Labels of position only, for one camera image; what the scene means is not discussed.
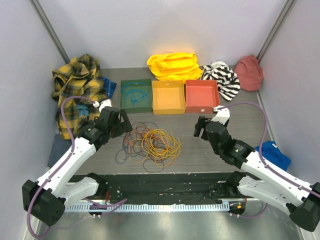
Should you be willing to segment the green plastic bin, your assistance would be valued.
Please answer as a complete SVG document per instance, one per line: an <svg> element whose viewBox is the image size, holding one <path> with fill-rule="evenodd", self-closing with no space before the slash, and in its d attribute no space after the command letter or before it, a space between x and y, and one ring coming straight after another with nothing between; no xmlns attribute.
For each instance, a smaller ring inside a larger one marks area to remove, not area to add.
<svg viewBox="0 0 320 240"><path fill-rule="evenodd" d="M120 82L120 108L127 114L153 111L152 80L136 79Z"/></svg>

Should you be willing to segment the yellow plastic bin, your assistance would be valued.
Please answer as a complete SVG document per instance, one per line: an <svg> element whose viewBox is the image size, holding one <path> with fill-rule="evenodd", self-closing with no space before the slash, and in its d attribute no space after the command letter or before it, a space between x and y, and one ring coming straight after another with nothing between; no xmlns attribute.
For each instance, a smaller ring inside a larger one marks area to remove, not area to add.
<svg viewBox="0 0 320 240"><path fill-rule="evenodd" d="M152 110L155 115L182 115L186 111L182 80L152 81Z"/></svg>

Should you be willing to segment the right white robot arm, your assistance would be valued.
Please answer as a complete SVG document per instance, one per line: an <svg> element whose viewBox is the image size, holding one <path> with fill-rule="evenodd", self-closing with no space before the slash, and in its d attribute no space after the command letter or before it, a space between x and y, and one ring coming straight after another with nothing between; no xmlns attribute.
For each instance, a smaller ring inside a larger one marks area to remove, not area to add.
<svg viewBox="0 0 320 240"><path fill-rule="evenodd" d="M209 141L213 152L238 171L228 179L226 193L259 199L278 208L300 228L314 232L320 222L320 184L298 179L260 156L247 143L233 139L227 122L200 116L195 137Z"/></svg>

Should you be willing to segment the grey blue folded cloth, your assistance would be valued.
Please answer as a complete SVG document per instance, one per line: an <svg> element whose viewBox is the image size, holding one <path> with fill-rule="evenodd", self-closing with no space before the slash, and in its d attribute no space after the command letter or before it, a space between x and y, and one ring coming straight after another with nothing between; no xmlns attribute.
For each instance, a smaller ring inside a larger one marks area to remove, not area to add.
<svg viewBox="0 0 320 240"><path fill-rule="evenodd" d="M59 133L55 134L47 166L51 168L53 165L55 165L57 161L69 150L71 146L72 141L70 139L62 139Z"/></svg>

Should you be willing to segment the red plastic bin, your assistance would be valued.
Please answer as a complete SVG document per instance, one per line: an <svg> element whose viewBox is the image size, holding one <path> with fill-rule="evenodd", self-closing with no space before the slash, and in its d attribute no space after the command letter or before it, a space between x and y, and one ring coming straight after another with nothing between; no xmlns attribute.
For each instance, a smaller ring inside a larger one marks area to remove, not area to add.
<svg viewBox="0 0 320 240"><path fill-rule="evenodd" d="M185 83L186 113L212 114L220 105L216 80L187 80Z"/></svg>

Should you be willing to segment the yellow cloth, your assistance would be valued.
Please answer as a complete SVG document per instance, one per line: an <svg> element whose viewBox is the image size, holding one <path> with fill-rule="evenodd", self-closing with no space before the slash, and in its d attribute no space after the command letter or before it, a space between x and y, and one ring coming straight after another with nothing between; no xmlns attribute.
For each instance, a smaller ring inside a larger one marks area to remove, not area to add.
<svg viewBox="0 0 320 240"><path fill-rule="evenodd" d="M158 81L197 80L202 75L195 53L173 52L155 54L146 62L149 70Z"/></svg>

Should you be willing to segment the blue cloth right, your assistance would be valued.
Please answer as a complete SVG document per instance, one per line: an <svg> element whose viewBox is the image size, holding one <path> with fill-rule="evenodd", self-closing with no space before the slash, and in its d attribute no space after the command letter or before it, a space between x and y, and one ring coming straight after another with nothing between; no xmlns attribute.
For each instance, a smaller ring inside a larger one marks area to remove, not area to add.
<svg viewBox="0 0 320 240"><path fill-rule="evenodd" d="M291 159L284 155L274 141L266 141L262 144L262 156L284 171L288 170Z"/></svg>

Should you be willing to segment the yellow plaid shirt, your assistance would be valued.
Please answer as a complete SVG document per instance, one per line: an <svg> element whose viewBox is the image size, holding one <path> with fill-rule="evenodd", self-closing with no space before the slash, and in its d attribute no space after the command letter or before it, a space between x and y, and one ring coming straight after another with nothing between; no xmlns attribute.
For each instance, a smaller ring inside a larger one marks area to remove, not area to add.
<svg viewBox="0 0 320 240"><path fill-rule="evenodd" d="M52 72L54 91L51 97L57 101L55 120L61 138L70 140L67 130L77 135L81 128L100 116L100 112L92 102L86 99L71 99L65 103L63 110L66 122L61 114L62 103L74 96L85 97L101 102L107 99L104 82L101 75L99 60L89 54L73 58L68 64Z"/></svg>

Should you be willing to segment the black base mat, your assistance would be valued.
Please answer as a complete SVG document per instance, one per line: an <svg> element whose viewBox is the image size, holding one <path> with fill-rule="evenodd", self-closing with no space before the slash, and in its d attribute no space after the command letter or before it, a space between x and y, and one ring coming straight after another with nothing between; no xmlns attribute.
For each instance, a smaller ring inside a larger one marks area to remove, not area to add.
<svg viewBox="0 0 320 240"><path fill-rule="evenodd" d="M126 199L131 205L208 205L240 199L236 184L245 172L142 173L99 175L105 185L90 200Z"/></svg>

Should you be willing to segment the blue checked cloth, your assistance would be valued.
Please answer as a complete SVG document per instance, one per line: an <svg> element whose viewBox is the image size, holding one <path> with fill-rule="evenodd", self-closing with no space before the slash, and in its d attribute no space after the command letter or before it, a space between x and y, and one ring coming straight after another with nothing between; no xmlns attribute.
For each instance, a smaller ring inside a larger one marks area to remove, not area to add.
<svg viewBox="0 0 320 240"><path fill-rule="evenodd" d="M115 89L117 87L117 83L109 80L107 77L102 76L103 87L106 92L107 98L111 99L114 95Z"/></svg>

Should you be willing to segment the black white striped cloth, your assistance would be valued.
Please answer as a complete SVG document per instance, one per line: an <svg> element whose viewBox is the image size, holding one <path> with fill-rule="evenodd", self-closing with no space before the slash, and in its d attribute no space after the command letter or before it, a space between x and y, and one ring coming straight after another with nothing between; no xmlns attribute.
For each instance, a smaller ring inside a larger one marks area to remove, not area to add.
<svg viewBox="0 0 320 240"><path fill-rule="evenodd" d="M202 66L201 80L215 80L218 93L227 102L232 101L241 89L237 74L224 61Z"/></svg>

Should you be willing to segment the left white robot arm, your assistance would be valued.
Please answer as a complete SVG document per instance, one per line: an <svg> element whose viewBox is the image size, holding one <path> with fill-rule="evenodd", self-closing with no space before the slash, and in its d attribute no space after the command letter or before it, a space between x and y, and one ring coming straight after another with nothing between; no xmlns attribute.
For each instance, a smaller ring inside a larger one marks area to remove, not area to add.
<svg viewBox="0 0 320 240"><path fill-rule="evenodd" d="M105 106L93 123L82 128L69 150L36 181L22 185L23 208L51 227L65 210L87 197L102 199L107 192L106 180L89 173L80 181L68 184L75 172L109 139L132 131L125 109Z"/></svg>

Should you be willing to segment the pink red cloth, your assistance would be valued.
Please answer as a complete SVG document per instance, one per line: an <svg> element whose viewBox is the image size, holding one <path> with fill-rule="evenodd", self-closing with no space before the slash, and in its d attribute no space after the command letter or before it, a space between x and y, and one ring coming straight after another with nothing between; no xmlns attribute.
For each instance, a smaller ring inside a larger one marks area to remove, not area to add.
<svg viewBox="0 0 320 240"><path fill-rule="evenodd" d="M237 63L234 72L237 74L242 90L247 92L260 90L264 74L257 58L253 54L242 57Z"/></svg>

